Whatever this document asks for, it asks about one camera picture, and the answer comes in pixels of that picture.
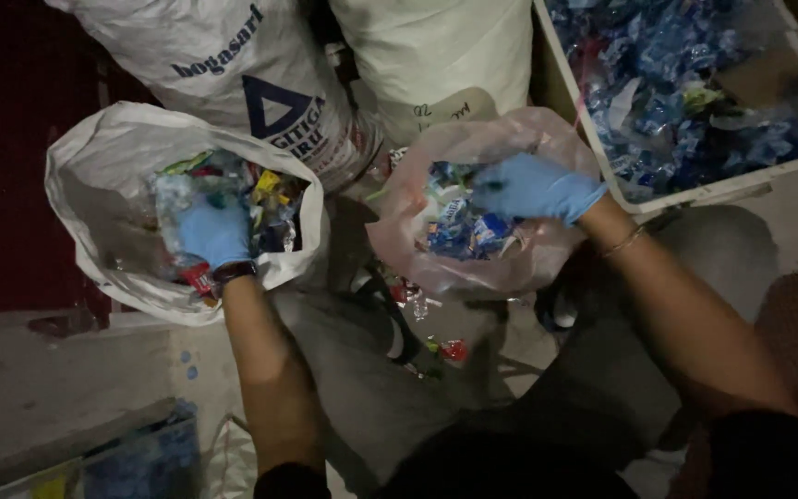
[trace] hand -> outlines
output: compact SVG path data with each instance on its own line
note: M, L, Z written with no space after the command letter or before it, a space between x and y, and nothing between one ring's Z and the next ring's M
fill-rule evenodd
M472 203L507 217L554 217L571 226L607 187L553 161L518 153L472 181Z
M177 235L183 250L201 256L211 270L229 262L251 259L248 251L248 213L234 198L218 210L205 195L196 195L193 206L177 214Z

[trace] dark pants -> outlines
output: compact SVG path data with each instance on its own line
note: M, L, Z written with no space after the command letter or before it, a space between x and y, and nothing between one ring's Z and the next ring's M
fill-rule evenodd
M679 210L653 227L653 236L745 320L756 319L778 275L765 222L738 207L710 206ZM637 338L623 284L613 274L599 282L582 302L569 341L532 388L473 422L566 444L615 469L654 446L678 412L679 397ZM383 355L392 337L385 313L327 295L274 293L273 301L307 360L334 432L377 482L386 482L424 439L469 424Z

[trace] plastic crate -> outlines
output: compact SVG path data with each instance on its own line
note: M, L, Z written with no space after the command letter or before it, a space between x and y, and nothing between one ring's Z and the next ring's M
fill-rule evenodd
M760 22L775 19L786 35L785 43L798 53L798 22L781 0L761 3ZM550 21L544 0L534 0L535 39L532 52L531 98L535 105L552 108L569 122L577 115L575 102L580 96L571 66L560 45L560 39ZM791 102L798 114L798 97ZM596 155L605 183L612 196L631 214L649 213L678 204L716 204L737 201L751 195L770 192L771 181L778 176L798 170L798 160L734 176L713 184L666 195L651 201L634 203L627 201L618 186L605 151L599 141L590 113L582 109L578 131L590 144Z

